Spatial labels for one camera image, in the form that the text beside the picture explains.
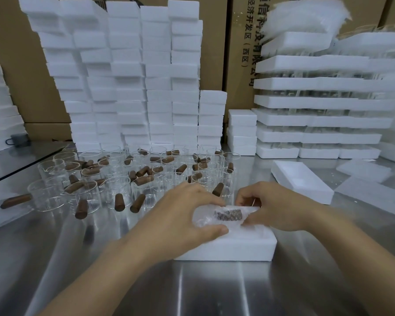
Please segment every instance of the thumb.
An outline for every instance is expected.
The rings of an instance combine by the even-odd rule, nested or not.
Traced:
[[[249,216],[244,220],[242,225],[265,225],[264,220],[265,218],[263,211],[261,209],[258,209],[256,212],[249,214]]]
[[[228,234],[229,230],[225,225],[207,225],[198,228],[200,244],[208,243],[222,235]]]

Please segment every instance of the stainless steel table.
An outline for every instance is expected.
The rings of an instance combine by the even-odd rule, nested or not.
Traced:
[[[0,179],[55,154],[67,145],[67,142],[39,141],[28,147],[10,147],[0,151]]]
[[[304,160],[332,189],[345,160]],[[395,163],[384,185],[395,188]],[[272,160],[242,157],[239,186],[272,181]],[[35,180],[28,168],[3,183]],[[395,255],[395,215],[336,193],[332,206],[349,215]],[[127,232],[124,212],[101,210],[90,221],[31,213],[0,228],[0,315],[34,315],[79,276],[110,239]],[[126,294],[115,315],[367,315],[323,246],[306,232],[274,230],[272,262],[177,262],[154,266]]]

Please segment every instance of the black mug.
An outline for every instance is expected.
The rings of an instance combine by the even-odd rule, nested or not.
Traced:
[[[6,140],[7,145],[12,145],[14,147],[25,147],[31,146],[31,139],[27,133],[19,133],[11,135],[11,138]]]

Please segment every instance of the hand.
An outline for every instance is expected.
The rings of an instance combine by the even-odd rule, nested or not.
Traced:
[[[155,207],[127,234],[126,240],[143,251],[151,264],[174,259],[199,245],[228,233],[225,225],[198,228],[193,212],[202,205],[225,202],[199,184],[181,183],[165,193]]]
[[[235,204],[260,206],[243,225],[263,224],[279,230],[307,230],[313,214],[324,205],[278,183],[260,181],[238,191]]]

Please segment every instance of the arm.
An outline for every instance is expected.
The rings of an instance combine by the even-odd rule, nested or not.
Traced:
[[[152,265],[174,259],[200,244],[228,233],[225,225],[197,228],[195,208],[219,197],[199,184],[182,183],[168,191],[122,239],[112,242],[78,279],[38,316],[110,316],[137,280]]]
[[[271,182],[242,188],[237,205],[261,209],[244,224],[314,235],[337,262],[370,315],[395,315],[395,257],[332,208]]]

